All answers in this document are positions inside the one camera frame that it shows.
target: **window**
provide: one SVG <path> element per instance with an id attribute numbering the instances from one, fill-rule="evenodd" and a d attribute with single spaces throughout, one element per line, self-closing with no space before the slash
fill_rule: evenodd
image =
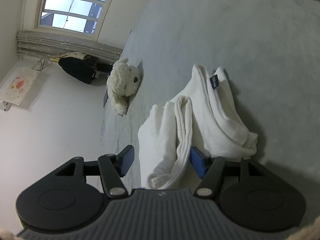
<path id="1" fill-rule="evenodd" d="M 92 35 L 111 0 L 42 0 L 38 26 Z"/>

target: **curtain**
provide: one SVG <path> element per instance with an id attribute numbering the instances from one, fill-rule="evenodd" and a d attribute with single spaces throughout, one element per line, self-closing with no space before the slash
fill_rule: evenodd
<path id="1" fill-rule="evenodd" d="M 59 53 L 82 52 L 113 65 L 122 49 L 72 36 L 23 31 L 17 34 L 18 53 L 28 56 L 51 58 Z"/>

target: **folded towel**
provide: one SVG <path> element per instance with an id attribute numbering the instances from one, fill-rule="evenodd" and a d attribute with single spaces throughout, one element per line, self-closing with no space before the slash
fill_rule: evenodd
<path id="1" fill-rule="evenodd" d="M 220 85 L 213 89 L 207 69 L 194 65 L 185 89 L 164 108 L 152 107 L 138 132 L 142 187 L 177 188 L 191 145 L 236 161 L 256 153 L 258 135 L 249 132 L 237 115 L 223 70 L 218 68 L 215 74 Z"/>

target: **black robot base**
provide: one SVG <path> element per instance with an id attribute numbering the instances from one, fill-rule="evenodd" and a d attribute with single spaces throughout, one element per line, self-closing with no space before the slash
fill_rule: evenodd
<path id="1" fill-rule="evenodd" d="M 253 160 L 229 162 L 196 147 L 190 162 L 202 179 L 188 189 L 134 189 L 120 177 L 134 160 L 133 146 L 84 162 L 75 157 L 24 190 L 16 202 L 25 240 L 238 240 L 285 239 L 297 230 L 302 194 Z M 86 183 L 100 176 L 104 193 Z M 227 177 L 237 178 L 225 187 Z"/>

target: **white teddy bear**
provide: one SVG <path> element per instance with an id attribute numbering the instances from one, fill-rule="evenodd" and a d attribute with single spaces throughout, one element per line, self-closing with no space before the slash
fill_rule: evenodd
<path id="1" fill-rule="evenodd" d="M 127 114 L 129 96 L 137 93 L 141 83 L 138 68 L 127 64 L 128 58 L 121 58 L 113 65 L 107 80 L 108 97 L 112 109 L 119 115 Z"/>

